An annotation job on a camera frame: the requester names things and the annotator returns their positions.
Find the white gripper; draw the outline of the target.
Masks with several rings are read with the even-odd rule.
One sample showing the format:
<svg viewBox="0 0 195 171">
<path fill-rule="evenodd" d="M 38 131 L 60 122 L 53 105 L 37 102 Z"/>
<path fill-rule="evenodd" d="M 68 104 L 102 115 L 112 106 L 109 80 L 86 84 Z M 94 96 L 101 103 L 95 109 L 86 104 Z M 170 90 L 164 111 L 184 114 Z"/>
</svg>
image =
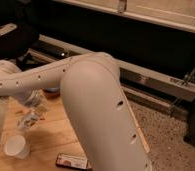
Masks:
<svg viewBox="0 0 195 171">
<path fill-rule="evenodd" d="M 16 93 L 13 95 L 13 98 L 21 105 L 28 108 L 34 108 L 45 104 L 45 98 L 39 90 Z"/>
</svg>

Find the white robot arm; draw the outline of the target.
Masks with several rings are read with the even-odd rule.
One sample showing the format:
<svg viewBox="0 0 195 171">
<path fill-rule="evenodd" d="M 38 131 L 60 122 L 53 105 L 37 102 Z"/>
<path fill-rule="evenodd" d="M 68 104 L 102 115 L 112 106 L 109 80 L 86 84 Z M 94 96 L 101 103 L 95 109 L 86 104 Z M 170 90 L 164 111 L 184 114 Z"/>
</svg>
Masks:
<svg viewBox="0 0 195 171">
<path fill-rule="evenodd" d="M 53 87 L 93 171 L 152 171 L 115 58 L 94 52 L 27 71 L 0 60 L 0 96 L 31 103 L 34 91 Z"/>
</svg>

